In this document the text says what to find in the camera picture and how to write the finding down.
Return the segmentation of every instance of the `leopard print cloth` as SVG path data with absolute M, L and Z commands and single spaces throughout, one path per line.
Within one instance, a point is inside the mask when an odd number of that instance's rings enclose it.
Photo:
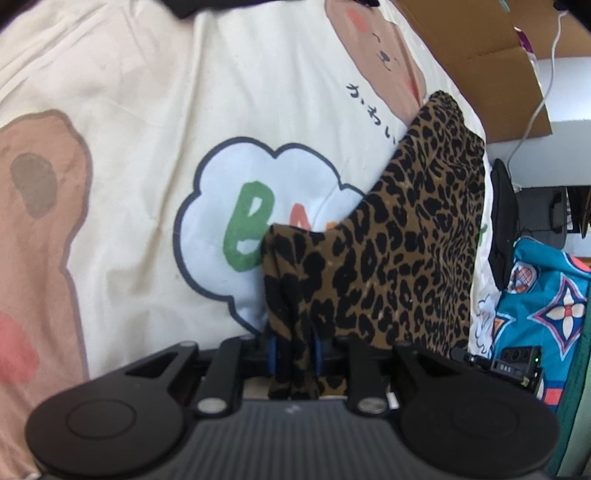
M 272 397 L 342 392 L 340 380 L 311 373 L 314 331 L 378 348 L 417 342 L 442 355 L 466 346 L 484 151 L 456 101 L 436 92 L 343 222 L 324 233 L 270 227 L 261 252 L 279 352 Z

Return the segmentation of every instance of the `teal cloth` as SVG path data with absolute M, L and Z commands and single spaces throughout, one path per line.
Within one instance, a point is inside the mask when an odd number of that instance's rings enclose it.
M 584 468 L 584 464 L 587 461 L 587 458 L 589 457 L 589 449 L 585 451 L 577 450 L 575 453 L 576 448 L 574 446 L 574 443 L 571 445 L 571 439 L 573 439 L 574 441 L 573 433 L 574 428 L 577 425 L 577 419 L 583 421 L 582 415 L 584 414 L 581 411 L 581 417 L 579 417 L 579 411 L 582 410 L 582 408 L 584 408 L 587 401 L 590 403 L 587 403 L 587 409 L 585 410 L 591 410 L 591 365 L 589 365 L 590 357 L 591 309 L 587 308 L 585 312 L 583 331 L 581 332 L 581 337 L 579 338 L 579 343 L 576 347 L 569 376 L 567 378 L 566 385 L 564 386 L 564 393 L 560 399 L 560 404 L 558 405 L 558 409 L 556 411 L 556 416 L 558 417 L 558 421 L 560 422 L 561 433 L 560 440 L 558 441 L 558 446 L 556 447 L 556 451 L 554 452 L 554 456 L 552 457 L 550 464 L 546 468 L 546 473 L 548 473 L 549 475 L 575 475 L 574 471 L 573 473 L 563 473 L 563 468 L 566 471 L 567 466 L 569 464 L 572 464 L 572 459 L 577 458 L 576 455 L 583 455 L 582 460 L 579 459 L 576 461 L 577 465 L 579 465 L 582 462 L 582 465 L 579 466 L 579 469 L 582 471 L 582 469 Z M 583 398 L 585 393 L 587 394 L 588 400 L 585 400 Z

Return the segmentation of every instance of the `blue part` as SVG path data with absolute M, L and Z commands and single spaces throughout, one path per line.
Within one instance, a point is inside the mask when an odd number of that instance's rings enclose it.
M 316 375 L 320 376 L 322 374 L 322 341 L 316 333 L 314 333 L 314 338 L 312 339 L 312 353 L 314 354 Z
M 271 375 L 277 373 L 277 339 L 273 336 L 268 342 L 267 370 Z

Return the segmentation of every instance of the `green letter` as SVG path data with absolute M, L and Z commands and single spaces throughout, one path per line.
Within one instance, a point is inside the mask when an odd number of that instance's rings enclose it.
M 261 204 L 251 214 L 255 199 L 260 199 Z M 260 246 L 261 239 L 269 228 L 267 220 L 271 216 L 274 205 L 275 196 L 267 185 L 260 181 L 253 181 L 242 186 L 223 238 L 223 254 L 228 264 L 237 272 L 251 270 L 261 263 L 259 248 L 243 254 L 238 251 L 238 242 L 256 240 Z

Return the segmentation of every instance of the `cartoon bear print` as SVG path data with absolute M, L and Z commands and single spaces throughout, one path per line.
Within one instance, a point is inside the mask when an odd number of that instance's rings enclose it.
M 88 148 L 63 113 L 0 128 L 0 478 L 36 470 L 27 416 L 87 379 L 66 262 L 86 217 L 90 176 Z
M 355 0 L 326 0 L 324 8 L 359 73 L 390 111 L 409 125 L 423 105 L 427 86 L 398 26 L 378 8 Z

